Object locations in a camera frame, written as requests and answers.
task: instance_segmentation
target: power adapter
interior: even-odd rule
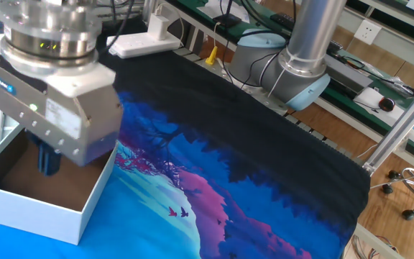
[[[148,32],[121,35],[109,52],[112,55],[118,55],[120,58],[132,58],[176,50],[180,47],[180,40],[167,31],[168,27],[169,20],[167,18],[151,14]],[[108,37],[107,44],[113,39],[114,37]]]

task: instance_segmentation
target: white box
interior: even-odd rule
[[[37,171],[37,147],[16,128],[0,143],[0,224],[74,245],[111,175],[116,148],[79,168],[62,158],[60,171]]]

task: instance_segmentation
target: green workbench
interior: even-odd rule
[[[204,26],[213,29],[215,26],[215,22],[205,15],[203,12],[198,10],[198,7],[204,6],[206,3],[206,0],[167,0],[169,3],[171,3],[173,6],[177,7],[179,10],[185,12],[187,15],[191,16],[192,18],[196,19],[198,22],[203,24]],[[255,3],[254,1],[250,1],[253,7],[262,15],[262,19],[267,24],[274,24],[276,26],[276,29],[281,29],[283,32],[288,32],[285,28],[281,27],[280,25],[274,23],[269,19],[269,17],[273,14],[275,14],[273,11],[269,10],[268,8],[259,5]],[[216,32],[224,37],[227,40],[230,40],[232,43],[236,44],[241,35],[244,33],[246,29],[266,29],[264,26],[259,25],[257,26],[256,21],[254,21],[250,17],[250,23],[242,22],[241,24],[238,24],[234,27],[229,28],[228,33],[225,32],[225,30],[222,27],[217,27]],[[339,52],[340,55],[348,55],[352,58],[357,58],[348,52],[341,50]],[[376,79],[375,77],[370,77],[374,83],[372,84],[372,87],[376,87],[379,89],[379,92],[386,97],[390,97],[394,99],[397,103],[397,105],[401,106],[402,108],[408,108],[414,99],[404,99],[399,94],[388,88],[386,85],[384,85],[380,80]],[[359,122],[365,124],[375,132],[377,132],[380,135],[386,135],[389,130],[391,130],[391,126],[385,124],[380,119],[376,118],[375,116],[369,114],[364,108],[360,107],[359,105],[355,104],[351,98],[346,96],[344,93],[337,91],[333,86],[329,86],[321,95],[323,99],[330,102],[334,106],[338,107],[342,111],[346,112]],[[406,147],[406,150],[414,155],[414,142],[408,141],[408,145]]]

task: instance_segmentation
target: metal frame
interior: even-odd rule
[[[364,164],[364,169],[369,171],[372,176],[386,158],[394,152],[413,127],[414,102],[397,120],[389,133],[379,142],[377,149]]]

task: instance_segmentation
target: label sticker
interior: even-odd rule
[[[10,94],[15,95],[16,91],[13,86],[10,84],[4,82],[2,79],[0,79],[0,87],[4,88],[6,91],[8,91]]]
[[[4,35],[8,40],[12,40],[12,29],[4,25]]]
[[[51,99],[46,101],[46,120],[75,140],[81,135],[81,118]]]

